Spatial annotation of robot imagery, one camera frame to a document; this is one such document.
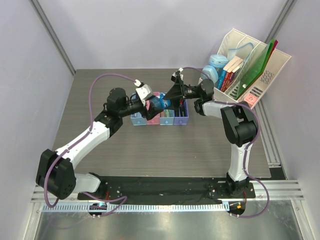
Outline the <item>purple cap black marker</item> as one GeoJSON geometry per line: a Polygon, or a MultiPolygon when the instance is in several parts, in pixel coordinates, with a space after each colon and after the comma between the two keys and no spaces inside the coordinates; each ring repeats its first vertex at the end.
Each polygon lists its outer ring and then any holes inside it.
{"type": "Polygon", "coordinates": [[[180,116],[181,116],[181,117],[185,117],[185,116],[186,116],[186,109],[185,109],[185,107],[182,105],[182,106],[179,108],[179,110],[180,110],[180,116]]]}

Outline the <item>blue glue bottle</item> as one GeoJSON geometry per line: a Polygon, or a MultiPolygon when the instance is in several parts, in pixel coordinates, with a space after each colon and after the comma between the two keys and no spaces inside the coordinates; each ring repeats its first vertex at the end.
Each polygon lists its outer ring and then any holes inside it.
{"type": "Polygon", "coordinates": [[[171,101],[165,99],[165,93],[160,92],[159,95],[154,96],[149,100],[150,105],[161,109],[161,110],[166,110],[170,107],[171,101]]]}

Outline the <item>light green eraser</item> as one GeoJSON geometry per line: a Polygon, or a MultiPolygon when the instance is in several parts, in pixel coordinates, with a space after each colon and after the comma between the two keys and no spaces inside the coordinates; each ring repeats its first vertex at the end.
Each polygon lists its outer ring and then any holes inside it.
{"type": "Polygon", "coordinates": [[[174,111],[170,109],[164,110],[164,117],[165,118],[173,118],[175,116],[174,111]]]}

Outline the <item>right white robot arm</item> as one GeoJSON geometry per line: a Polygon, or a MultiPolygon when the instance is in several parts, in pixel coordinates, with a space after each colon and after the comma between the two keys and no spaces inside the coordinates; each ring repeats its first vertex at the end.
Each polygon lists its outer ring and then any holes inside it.
{"type": "Polygon", "coordinates": [[[214,99],[214,83],[210,79],[202,80],[197,86],[186,85],[182,75],[174,73],[174,82],[164,99],[169,100],[171,109],[178,109],[186,99],[196,99],[195,111],[202,116],[220,118],[224,133],[231,144],[230,167],[226,174],[226,193],[236,198],[249,187],[248,165],[252,145],[260,134],[257,115],[247,103],[223,102],[214,99]]]}

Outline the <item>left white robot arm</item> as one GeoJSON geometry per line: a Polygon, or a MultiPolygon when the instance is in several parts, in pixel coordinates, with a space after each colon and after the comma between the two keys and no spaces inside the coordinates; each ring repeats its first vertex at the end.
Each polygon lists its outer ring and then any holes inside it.
{"type": "Polygon", "coordinates": [[[95,173],[78,174],[75,169],[95,147],[112,137],[123,125],[123,118],[140,113],[147,120],[165,109],[160,96],[145,87],[136,89],[130,99],[123,88],[113,88],[101,113],[90,126],[74,140],[57,150],[46,149],[40,156],[35,182],[59,200],[72,193],[88,192],[100,200],[107,192],[101,178],[95,173]]]}

